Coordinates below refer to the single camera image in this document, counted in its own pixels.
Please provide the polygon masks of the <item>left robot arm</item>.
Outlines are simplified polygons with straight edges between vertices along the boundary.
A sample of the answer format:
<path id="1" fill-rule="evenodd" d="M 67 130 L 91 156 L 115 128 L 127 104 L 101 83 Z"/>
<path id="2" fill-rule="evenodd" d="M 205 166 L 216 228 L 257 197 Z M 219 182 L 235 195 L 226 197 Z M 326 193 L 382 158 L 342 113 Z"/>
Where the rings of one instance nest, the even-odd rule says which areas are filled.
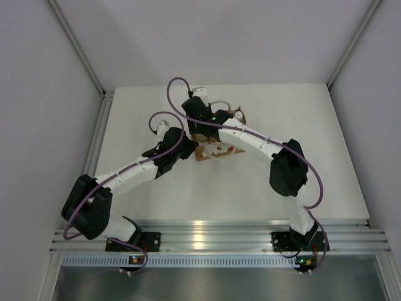
<path id="1" fill-rule="evenodd" d="M 137 249 L 142 242 L 141 228 L 127 217 L 114 216 L 112 203 L 138 185 L 163 176 L 199 145 L 177 127 L 162 130 L 159 137 L 154 148 L 127 166 L 101 176 L 80 176 L 61 210 L 68 224 L 88 240 L 99 236 L 115 238 L 127 250 Z"/>

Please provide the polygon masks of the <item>watermelon print canvas bag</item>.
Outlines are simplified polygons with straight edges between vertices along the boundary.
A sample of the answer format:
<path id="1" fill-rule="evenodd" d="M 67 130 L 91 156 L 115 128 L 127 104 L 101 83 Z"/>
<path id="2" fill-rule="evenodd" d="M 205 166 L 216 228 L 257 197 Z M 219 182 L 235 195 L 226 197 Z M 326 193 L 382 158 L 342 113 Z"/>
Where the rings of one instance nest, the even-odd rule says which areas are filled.
<path id="1" fill-rule="evenodd" d="M 210 105 L 215 105 L 215 104 L 225 104 L 227 105 L 226 112 L 230 113 L 234 118 L 234 114 L 237 111 L 241 111 L 243 113 L 243 118 L 240 121 L 243 125 L 246 125 L 246 116 L 244 112 L 242 111 L 241 107 L 238 108 L 231 108 L 231 104 L 225 100 L 215 100 L 210 103 Z M 238 149 L 232 144 L 228 144 L 225 142 L 220 142 L 216 140 L 215 138 L 207 138 L 206 136 L 202 134 L 191 134 L 190 135 L 191 139 L 193 141 L 196 141 L 199 145 L 197 149 L 195 150 L 195 159 L 196 161 L 204 161 L 208 159 L 212 159 L 215 161 L 221 161 L 222 157 L 228 156 L 231 157 L 234 154 L 238 153 L 243 153 L 244 150 Z"/>

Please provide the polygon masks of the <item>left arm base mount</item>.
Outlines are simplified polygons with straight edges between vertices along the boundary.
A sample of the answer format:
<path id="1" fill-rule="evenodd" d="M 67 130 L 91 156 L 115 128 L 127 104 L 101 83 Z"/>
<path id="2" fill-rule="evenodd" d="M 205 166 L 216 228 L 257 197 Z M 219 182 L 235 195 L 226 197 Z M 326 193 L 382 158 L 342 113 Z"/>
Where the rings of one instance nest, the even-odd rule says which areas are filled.
<path id="1" fill-rule="evenodd" d="M 145 231 L 141 234 L 140 238 L 134 239 L 130 244 L 136 245 L 145 252 L 159 252 L 162 234 L 160 232 Z M 121 245 L 119 243 L 108 240 L 106 242 L 105 251 L 108 252 L 128 252 L 135 251 L 130 246 Z"/>

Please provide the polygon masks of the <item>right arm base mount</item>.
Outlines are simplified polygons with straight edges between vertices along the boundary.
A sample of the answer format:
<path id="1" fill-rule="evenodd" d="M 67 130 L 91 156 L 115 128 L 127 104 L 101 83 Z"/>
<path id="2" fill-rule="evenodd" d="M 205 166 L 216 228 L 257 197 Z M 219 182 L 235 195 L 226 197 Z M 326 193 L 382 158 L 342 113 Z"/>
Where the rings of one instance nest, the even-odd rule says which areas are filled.
<path id="1" fill-rule="evenodd" d="M 289 231 L 277 231 L 271 233 L 273 250 L 281 253 L 296 252 L 323 252 L 328 240 L 321 231 L 318 231 L 310 242 L 303 238 L 296 237 Z"/>

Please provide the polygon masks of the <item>clear bottle white cap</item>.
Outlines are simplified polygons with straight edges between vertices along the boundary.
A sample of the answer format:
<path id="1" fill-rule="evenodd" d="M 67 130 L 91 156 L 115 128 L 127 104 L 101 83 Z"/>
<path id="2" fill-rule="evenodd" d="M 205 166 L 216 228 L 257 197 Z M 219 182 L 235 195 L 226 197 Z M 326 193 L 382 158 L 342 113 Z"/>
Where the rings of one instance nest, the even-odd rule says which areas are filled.
<path id="1" fill-rule="evenodd" d="M 235 116 L 235 118 L 237 118 L 238 120 L 242 120 L 242 118 L 243 118 L 243 113 L 242 113 L 241 111 L 237 111 L 237 112 L 234 114 L 234 116 Z"/>

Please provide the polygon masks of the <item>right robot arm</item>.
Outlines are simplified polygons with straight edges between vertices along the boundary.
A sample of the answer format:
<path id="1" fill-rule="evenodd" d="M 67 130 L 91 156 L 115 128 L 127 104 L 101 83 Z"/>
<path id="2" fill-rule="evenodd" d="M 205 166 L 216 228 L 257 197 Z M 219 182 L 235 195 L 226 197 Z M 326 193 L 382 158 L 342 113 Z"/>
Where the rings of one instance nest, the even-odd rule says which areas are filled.
<path id="1" fill-rule="evenodd" d="M 240 109 L 213 112 L 211 105 L 199 96 L 185 101 L 182 108 L 192 135 L 231 144 L 269 166 L 269 185 L 286 198 L 291 241 L 299 249 L 313 244 L 318 225 L 305 208 L 308 166 L 301 159 L 303 151 L 299 142 L 294 139 L 271 142 L 260 134 L 252 134 Z"/>

